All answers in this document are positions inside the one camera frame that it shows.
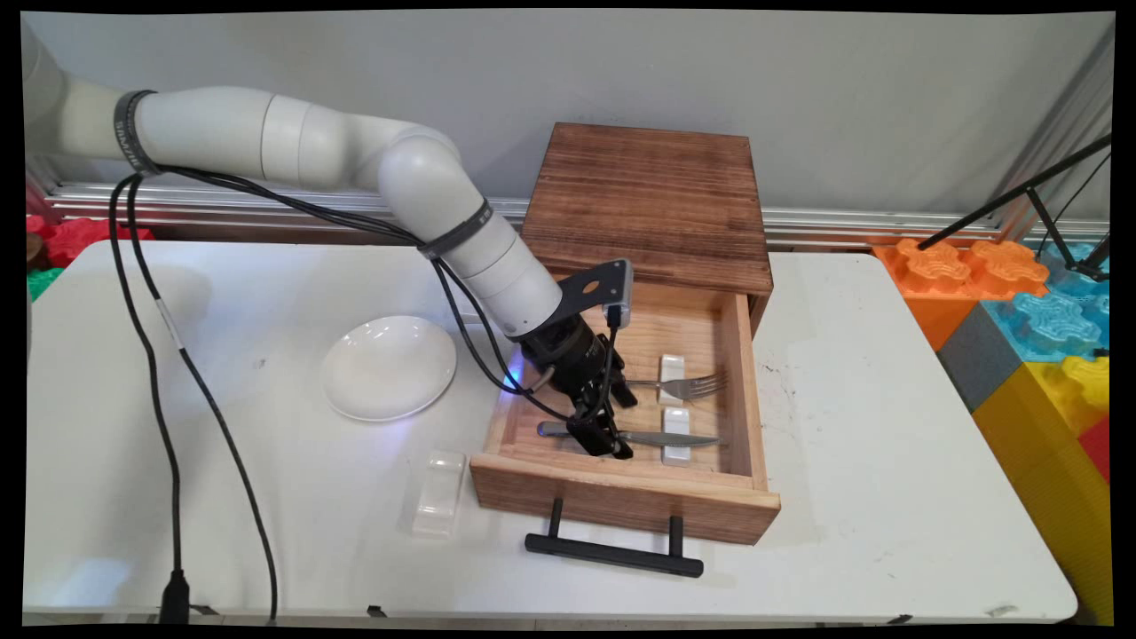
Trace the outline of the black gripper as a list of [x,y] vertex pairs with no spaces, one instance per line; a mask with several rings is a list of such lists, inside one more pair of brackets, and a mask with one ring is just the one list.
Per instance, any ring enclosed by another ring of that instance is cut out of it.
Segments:
[[630,446],[613,426],[611,400],[621,408],[638,405],[624,374],[625,363],[613,350],[618,325],[608,335],[598,335],[580,315],[540,327],[523,338],[523,355],[541,374],[550,373],[550,384],[568,397],[580,418],[565,424],[565,431],[586,454],[632,460]]

